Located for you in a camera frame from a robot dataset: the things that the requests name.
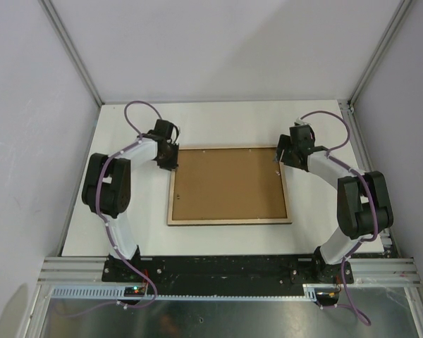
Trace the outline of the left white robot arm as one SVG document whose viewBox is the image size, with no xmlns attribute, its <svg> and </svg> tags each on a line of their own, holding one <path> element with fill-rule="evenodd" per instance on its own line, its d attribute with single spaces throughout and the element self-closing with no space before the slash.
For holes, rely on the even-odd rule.
<svg viewBox="0 0 423 338">
<path fill-rule="evenodd" d="M 153 129 L 120 151 L 111 155 L 94 153 L 89 158 L 81 199 L 102 219 L 111 246 L 110 254 L 120 259 L 116 271 L 126 281 L 136 280 L 142 272 L 141 263 L 133 259 L 138 245 L 127 217 L 132 172 L 151 161 L 163 170 L 176 170 L 179 135 L 176 125 L 158 119 Z"/>
</svg>

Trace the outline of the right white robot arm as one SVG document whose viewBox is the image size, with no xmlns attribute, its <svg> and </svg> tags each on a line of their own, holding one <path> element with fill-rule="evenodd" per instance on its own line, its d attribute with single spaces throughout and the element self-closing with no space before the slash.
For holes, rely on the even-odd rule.
<svg viewBox="0 0 423 338">
<path fill-rule="evenodd" d="M 310 125 L 296 122 L 288 134 L 279 136 L 275 161 L 313 174 L 336 190 L 337 227 L 315 249 L 306 269 L 316 281 L 328 282 L 337 271 L 345 270 L 347 259 L 363 244 L 375 241 L 393 225 L 393 210 L 382 173 L 354 168 L 315 140 Z"/>
</svg>

